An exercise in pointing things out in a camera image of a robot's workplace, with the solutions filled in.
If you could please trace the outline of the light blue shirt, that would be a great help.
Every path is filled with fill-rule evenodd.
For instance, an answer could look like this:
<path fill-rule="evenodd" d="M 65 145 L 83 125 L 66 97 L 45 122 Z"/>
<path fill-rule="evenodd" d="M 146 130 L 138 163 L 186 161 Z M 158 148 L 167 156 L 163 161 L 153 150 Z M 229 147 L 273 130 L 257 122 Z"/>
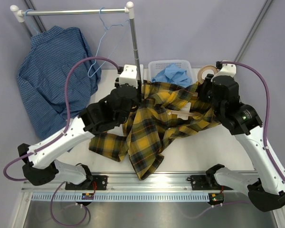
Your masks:
<path fill-rule="evenodd" d="M 163 82 L 175 84 L 181 87 L 188 87 L 193 84 L 192 79 L 187 74 L 187 70 L 178 67 L 175 63 L 168 65 L 152 78 L 152 83 Z"/>

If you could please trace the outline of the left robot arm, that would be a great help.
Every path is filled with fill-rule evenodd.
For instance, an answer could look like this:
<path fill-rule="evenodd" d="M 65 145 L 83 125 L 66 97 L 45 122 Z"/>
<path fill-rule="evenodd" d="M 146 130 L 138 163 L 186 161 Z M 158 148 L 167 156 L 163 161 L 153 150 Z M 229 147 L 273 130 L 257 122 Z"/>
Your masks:
<path fill-rule="evenodd" d="M 119 85 L 105 98 L 82 110 L 71 121 L 67 132 L 60 130 L 37 144 L 18 146 L 20 156 L 31 153 L 23 159 L 25 178 L 34 186 L 65 181 L 83 190 L 90 188 L 93 176 L 88 166 L 70 165 L 57 158 L 79 143 L 124 124 L 130 112 L 139 107 L 140 101 L 140 85 Z"/>

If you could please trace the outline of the light blue wire hanger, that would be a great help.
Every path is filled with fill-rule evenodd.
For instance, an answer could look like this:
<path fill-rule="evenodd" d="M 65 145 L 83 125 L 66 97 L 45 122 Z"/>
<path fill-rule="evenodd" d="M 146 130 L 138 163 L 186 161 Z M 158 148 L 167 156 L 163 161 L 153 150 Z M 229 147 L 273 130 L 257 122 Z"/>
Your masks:
<path fill-rule="evenodd" d="M 115 51 L 118 49 L 122 40 L 124 39 L 124 36 L 126 35 L 130 26 L 130 21 L 129 19 L 127 19 L 123 22 L 107 24 L 102 16 L 104 10 L 105 7 L 102 7 L 98 13 L 98 17 L 103 25 L 104 33 L 99 40 L 95 57 L 111 58 Z M 119 38 L 118 41 L 114 41 L 113 44 L 110 44 L 109 37 L 115 35 L 116 33 L 117 37 Z"/>

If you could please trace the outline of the wooden hanger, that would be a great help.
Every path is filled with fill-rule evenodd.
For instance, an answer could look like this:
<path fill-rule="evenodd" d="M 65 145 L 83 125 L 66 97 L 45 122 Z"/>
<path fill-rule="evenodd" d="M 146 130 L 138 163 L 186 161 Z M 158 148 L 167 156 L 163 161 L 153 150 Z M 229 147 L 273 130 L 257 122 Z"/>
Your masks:
<path fill-rule="evenodd" d="M 213 65 L 206 65 L 204 67 L 202 67 L 198 73 L 197 73 L 197 80 L 199 83 L 203 83 L 205 78 L 203 77 L 203 75 L 205 73 L 209 73 L 212 72 L 214 75 L 218 72 L 218 70 L 216 69 L 215 66 Z M 179 111 L 175 111 L 175 110 L 169 110 L 168 111 L 168 115 L 176 115 L 177 118 L 180 118 L 182 120 L 188 120 L 189 117 L 199 117 L 200 114 L 197 112 L 190 112 L 190 107 L 191 107 L 191 103 L 188 102 L 186 103 L 185 106 L 183 106 Z"/>

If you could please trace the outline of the aluminium frame post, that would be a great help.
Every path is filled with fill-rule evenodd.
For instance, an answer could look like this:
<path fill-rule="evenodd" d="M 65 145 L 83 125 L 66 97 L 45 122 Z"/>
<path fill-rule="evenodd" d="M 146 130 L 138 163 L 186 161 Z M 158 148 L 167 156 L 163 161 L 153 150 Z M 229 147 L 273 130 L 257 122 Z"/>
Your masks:
<path fill-rule="evenodd" d="M 261 7 L 261 10 L 259 11 L 257 17 L 255 18 L 248 34 L 246 35 L 244 42 L 242 43 L 234 61 L 240 62 L 243 56 L 245 55 L 247 49 L 249 48 L 249 45 L 251 44 L 254 36 L 256 35 L 258 29 L 260 28 L 262 22 L 264 21 L 267 13 L 269 12 L 272 4 L 274 3 L 274 0 L 265 0 L 263 6 Z"/>

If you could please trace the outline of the yellow plaid shirt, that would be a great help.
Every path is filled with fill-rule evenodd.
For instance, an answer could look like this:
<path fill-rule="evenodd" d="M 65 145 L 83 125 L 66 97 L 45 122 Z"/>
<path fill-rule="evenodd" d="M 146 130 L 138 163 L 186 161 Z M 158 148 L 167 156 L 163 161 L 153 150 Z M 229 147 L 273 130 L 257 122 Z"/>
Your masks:
<path fill-rule="evenodd" d="M 123 135 L 101 133 L 90 141 L 89 150 L 116 162 L 128 156 L 138 179 L 146 179 L 175 139 L 220 124 L 210 104 L 198 100 L 198 86 L 144 81 L 142 102 L 123 124 Z"/>

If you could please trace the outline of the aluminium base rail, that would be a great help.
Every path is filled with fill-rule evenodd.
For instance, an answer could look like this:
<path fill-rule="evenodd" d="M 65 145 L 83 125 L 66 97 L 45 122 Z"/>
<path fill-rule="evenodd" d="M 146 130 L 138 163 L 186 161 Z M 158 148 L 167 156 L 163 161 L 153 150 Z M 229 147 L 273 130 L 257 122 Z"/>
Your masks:
<path fill-rule="evenodd" d="M 217 192 L 223 189 L 242 192 L 245 184 L 257 181 L 258 175 L 253 171 L 241 171 L 239 186 L 235 181 L 224 181 L 224 187 L 211 184 L 204 172 L 158 172 L 150 175 L 145 180 L 139 180 L 134 173 L 129 172 L 96 172 L 93 173 L 93 181 L 88 187 L 78 187 L 71 183 L 52 181 L 45 185 L 33 186 L 28 181 L 22 184 L 22 192 L 181 192 L 181 191 L 208 191 Z"/>

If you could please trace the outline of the white plastic basket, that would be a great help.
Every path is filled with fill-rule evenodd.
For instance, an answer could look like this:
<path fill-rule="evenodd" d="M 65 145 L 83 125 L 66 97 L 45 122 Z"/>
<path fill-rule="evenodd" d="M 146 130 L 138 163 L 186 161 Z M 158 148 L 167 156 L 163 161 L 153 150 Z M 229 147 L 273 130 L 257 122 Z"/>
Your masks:
<path fill-rule="evenodd" d="M 142 79 L 151 81 L 159 72 L 164 70 L 170 64 L 175 64 L 177 67 L 187 71 L 187 76 L 195 83 L 197 76 L 193 73 L 190 62 L 187 60 L 157 60 L 148 64 L 148 69 L 143 73 Z"/>

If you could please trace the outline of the white clothes rack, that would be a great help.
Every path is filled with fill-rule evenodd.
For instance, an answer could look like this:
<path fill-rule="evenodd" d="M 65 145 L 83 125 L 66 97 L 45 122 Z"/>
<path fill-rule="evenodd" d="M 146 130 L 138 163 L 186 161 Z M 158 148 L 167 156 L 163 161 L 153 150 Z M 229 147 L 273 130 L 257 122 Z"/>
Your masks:
<path fill-rule="evenodd" d="M 28 13 L 20 10 L 18 6 L 11 5 L 10 11 L 13 12 L 14 16 L 19 23 L 23 23 L 25 16 L 52 16 L 52 15 L 76 15 L 76 14 L 98 14 L 101 13 L 126 13 L 129 15 L 129 24 L 131 28 L 131 36 L 133 42 L 134 60 L 136 65 L 136 79 L 142 81 L 142 70 L 140 65 L 138 45 L 136 38 L 135 22 L 134 22 L 134 4 L 129 1 L 123 9 L 70 9 L 70 10 L 29 10 Z"/>

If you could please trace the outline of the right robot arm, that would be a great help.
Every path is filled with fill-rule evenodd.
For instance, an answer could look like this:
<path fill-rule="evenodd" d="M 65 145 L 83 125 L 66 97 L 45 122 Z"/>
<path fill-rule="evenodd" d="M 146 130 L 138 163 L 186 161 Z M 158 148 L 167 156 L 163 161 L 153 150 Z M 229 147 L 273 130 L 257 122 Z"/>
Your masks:
<path fill-rule="evenodd" d="M 206 171 L 206 185 L 241 192 L 262 212 L 282 208 L 285 168 L 264 136 L 265 126 L 256 110 L 240 102 L 238 83 L 231 76 L 208 74 L 198 86 L 198 99 L 211 104 L 219 122 L 242 145 L 258 173 L 257 178 L 249 178 L 217 164 Z"/>

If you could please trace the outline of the blue checkered shirt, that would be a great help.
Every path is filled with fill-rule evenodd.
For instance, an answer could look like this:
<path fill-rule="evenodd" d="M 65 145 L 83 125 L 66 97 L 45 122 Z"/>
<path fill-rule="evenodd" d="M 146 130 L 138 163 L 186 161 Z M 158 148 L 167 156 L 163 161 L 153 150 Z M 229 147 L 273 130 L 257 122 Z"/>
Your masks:
<path fill-rule="evenodd" d="M 66 126 L 65 82 L 70 69 L 92 52 L 77 27 L 50 30 L 31 38 L 31 50 L 18 71 L 22 102 L 37 137 L 48 138 Z"/>

